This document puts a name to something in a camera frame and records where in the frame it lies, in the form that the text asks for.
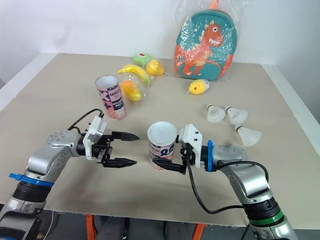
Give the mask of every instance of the yellow fruit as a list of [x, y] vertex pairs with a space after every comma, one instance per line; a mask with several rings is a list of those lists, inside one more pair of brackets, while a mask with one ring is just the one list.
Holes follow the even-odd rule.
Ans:
[[135, 85], [130, 80], [125, 80], [120, 83], [120, 88], [123, 94], [132, 102], [139, 102], [142, 99], [142, 94], [138, 89], [137, 85]]
[[122, 73], [137, 74], [142, 79], [144, 84], [149, 86], [151, 83], [149, 75], [146, 73], [146, 71], [142, 67], [138, 65], [134, 65], [134, 64], [126, 65], [118, 71], [118, 74], [122, 74]]
[[152, 59], [146, 65], [146, 72], [151, 75], [163, 75], [165, 69], [159, 60]]

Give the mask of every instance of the backpack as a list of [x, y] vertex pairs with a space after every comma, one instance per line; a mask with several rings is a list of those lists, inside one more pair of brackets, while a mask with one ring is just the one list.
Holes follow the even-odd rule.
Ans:
[[228, 70], [237, 45], [232, 18], [217, 9], [203, 10], [188, 19], [177, 39], [174, 69], [182, 78], [221, 78]]

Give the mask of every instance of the printed cup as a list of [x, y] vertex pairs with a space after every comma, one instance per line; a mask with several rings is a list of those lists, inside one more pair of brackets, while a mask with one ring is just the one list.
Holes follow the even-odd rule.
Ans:
[[95, 85], [108, 117], [116, 120], [123, 119], [126, 116], [126, 108], [118, 78], [112, 75], [104, 75], [95, 81]]
[[151, 164], [155, 169], [163, 170], [152, 160], [158, 158], [172, 160], [174, 158], [177, 129], [170, 122], [157, 121], [149, 127], [147, 135]]

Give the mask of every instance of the cup rim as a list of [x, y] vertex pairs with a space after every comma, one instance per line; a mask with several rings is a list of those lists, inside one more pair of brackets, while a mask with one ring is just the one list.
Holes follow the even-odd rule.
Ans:
[[116, 76], [114, 76], [114, 75], [112, 75], [112, 74], [104, 74], [104, 75], [101, 75], [101, 76], [99, 76], [96, 80], [95, 80], [95, 86], [97, 87], [97, 88], [100, 88], [100, 89], [109, 89], [109, 88], [111, 88], [111, 87], [101, 87], [101, 86], [98, 86], [97, 85], [97, 81], [100, 79], [100, 78], [102, 78], [102, 77], [114, 77], [116, 80], [117, 80], [117, 82], [119, 83], [119, 79], [116, 77]]
[[[154, 142], [154, 141], [150, 138], [150, 131], [151, 131], [152, 127], [154, 127], [155, 125], [163, 124], [163, 123], [169, 124], [169, 125], [171, 125], [172, 127], [174, 127], [174, 129], [175, 129], [175, 138], [173, 138], [170, 142], [168, 141], [168, 142], [163, 143], [163, 144], [158, 144], [158, 143]], [[171, 144], [174, 144], [174, 143], [176, 142], [177, 134], [178, 134], [178, 131], [177, 131], [176, 126], [173, 125], [171, 122], [168, 122], [168, 121], [156, 121], [156, 122], [154, 122], [153, 124], [151, 124], [150, 127], [149, 127], [148, 130], [147, 130], [148, 140], [149, 140], [152, 144], [154, 144], [154, 145], [156, 145], [156, 146], [161, 146], [161, 147], [162, 147], [162, 146], [169, 146], [169, 145], [171, 145]]]

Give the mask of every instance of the table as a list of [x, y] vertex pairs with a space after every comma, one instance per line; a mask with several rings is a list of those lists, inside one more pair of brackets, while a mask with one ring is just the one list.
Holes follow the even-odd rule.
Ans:
[[[111, 74], [121, 79], [117, 70], [131, 62], [130, 57], [60, 53], [0, 112], [1, 203], [17, 184], [8, 178], [9, 173], [23, 173], [29, 157], [51, 133], [65, 130], [90, 109], [103, 108], [96, 78]], [[192, 123], [203, 134], [204, 143], [213, 140], [217, 145], [241, 145], [228, 118], [215, 124], [206, 120], [207, 104], [232, 105], [249, 112], [245, 127], [263, 133], [261, 141], [245, 151], [249, 160], [267, 167], [275, 199], [292, 226], [320, 229], [320, 193], [316, 186], [320, 182], [319, 155], [264, 68], [259, 64], [233, 63], [226, 79], [213, 82], [205, 94], [196, 96], [186, 95], [190, 80], [173, 77], [168, 67], [172, 65], [170, 60], [164, 64], [168, 76], [157, 77], [142, 102], [126, 101], [125, 119], [106, 118], [107, 132], [123, 131], [140, 137], [140, 141], [115, 140], [112, 144], [113, 157], [130, 158], [138, 164], [111, 169], [84, 157], [71, 158], [54, 184], [46, 208], [244, 226], [248, 219], [243, 210], [207, 214], [196, 201], [188, 176], [154, 170], [148, 159], [147, 129], [157, 121], [171, 122], [179, 130]], [[84, 130], [92, 118], [82, 121], [80, 128]], [[319, 125], [313, 126], [318, 131]], [[176, 162], [180, 160], [179, 151], [177, 146]], [[199, 194], [210, 209], [239, 204], [223, 173], [195, 169], [193, 174]]]

